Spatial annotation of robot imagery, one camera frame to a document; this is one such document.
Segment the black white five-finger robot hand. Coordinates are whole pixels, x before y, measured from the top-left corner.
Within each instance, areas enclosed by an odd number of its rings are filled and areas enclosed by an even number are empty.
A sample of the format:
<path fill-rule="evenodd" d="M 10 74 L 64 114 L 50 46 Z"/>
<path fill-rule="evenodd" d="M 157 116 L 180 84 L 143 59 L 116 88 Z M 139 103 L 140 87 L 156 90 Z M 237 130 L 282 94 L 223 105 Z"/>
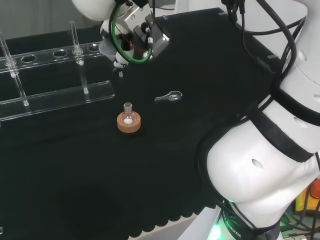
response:
<path fill-rule="evenodd" d="M 107 19 L 102 22 L 102 25 L 100 27 L 100 35 L 102 37 L 102 41 L 99 44 L 98 49 L 112 62 L 114 68 L 113 70 L 118 73 L 118 76 L 120 78 L 122 78 L 123 70 L 129 65 L 129 62 L 125 58 L 123 58 L 123 56 L 115 49 L 112 43 L 112 35 L 109 34 L 107 30 L 108 27 L 109 20 Z M 138 49 L 138 47 L 135 46 L 133 41 L 131 40 L 132 34 L 118 23 L 115 24 L 115 33 L 118 34 L 117 40 L 125 54 L 128 57 L 134 59 L 134 53 L 135 50 Z"/>

